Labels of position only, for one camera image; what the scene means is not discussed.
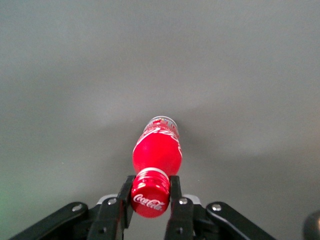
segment red bottle cap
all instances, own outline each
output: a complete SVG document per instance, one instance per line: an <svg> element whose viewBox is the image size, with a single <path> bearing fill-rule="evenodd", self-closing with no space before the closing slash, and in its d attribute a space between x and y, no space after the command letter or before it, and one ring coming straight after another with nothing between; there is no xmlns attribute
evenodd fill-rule
<svg viewBox="0 0 320 240"><path fill-rule="evenodd" d="M141 170L132 183L131 206L145 218L156 218L168 208L170 181L162 170L147 167Z"/></svg>

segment coca-cola logo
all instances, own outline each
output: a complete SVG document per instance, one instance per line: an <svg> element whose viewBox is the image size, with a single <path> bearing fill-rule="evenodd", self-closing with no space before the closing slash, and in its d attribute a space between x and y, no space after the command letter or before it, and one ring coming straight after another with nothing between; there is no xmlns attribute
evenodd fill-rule
<svg viewBox="0 0 320 240"><path fill-rule="evenodd" d="M143 194L137 194L134 196L133 201L136 203L142 204L148 208L158 210L158 211L163 211L162 206L165 205L164 202L159 201L157 199L148 199L145 198Z"/></svg>

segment bottle label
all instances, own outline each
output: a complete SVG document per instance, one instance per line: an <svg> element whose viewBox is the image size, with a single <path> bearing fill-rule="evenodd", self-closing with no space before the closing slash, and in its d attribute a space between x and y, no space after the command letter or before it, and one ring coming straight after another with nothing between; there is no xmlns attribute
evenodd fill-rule
<svg viewBox="0 0 320 240"><path fill-rule="evenodd" d="M134 196L133 201L158 211L163 211L162 206L165 205L164 202L157 199L150 200L148 198L145 198L143 194L137 194L136 196Z"/></svg>
<svg viewBox="0 0 320 240"><path fill-rule="evenodd" d="M160 127L155 127L155 128L150 128L149 130L145 131L142 136L138 139L138 142L136 143L133 152L135 151L136 147L146 138L148 137L150 134L164 134L164 135L168 135L170 136L173 140L175 140L178 143L178 151L182 157L182 151L181 151L181 146L179 143L179 140L177 138L177 136L172 133L171 131L165 130L165 129L161 129Z"/></svg>

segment gray surface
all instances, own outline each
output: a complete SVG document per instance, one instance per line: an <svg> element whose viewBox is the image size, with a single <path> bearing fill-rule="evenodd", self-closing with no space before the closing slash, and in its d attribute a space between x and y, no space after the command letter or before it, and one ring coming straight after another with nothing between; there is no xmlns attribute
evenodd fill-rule
<svg viewBox="0 0 320 240"><path fill-rule="evenodd" d="M320 209L319 1L1 1L0 239L133 174L177 121L182 191L279 240ZM133 217L126 239L162 239Z"/></svg>

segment coca-cola bottle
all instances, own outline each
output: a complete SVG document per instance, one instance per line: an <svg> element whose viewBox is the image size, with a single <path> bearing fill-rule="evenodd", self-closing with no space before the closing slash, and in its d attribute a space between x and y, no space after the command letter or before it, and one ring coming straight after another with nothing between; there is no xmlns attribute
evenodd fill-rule
<svg viewBox="0 0 320 240"><path fill-rule="evenodd" d="M146 218L166 211L170 201L169 176L177 174L181 161L177 124L166 116L152 118L132 153L137 173L131 189L134 211Z"/></svg>

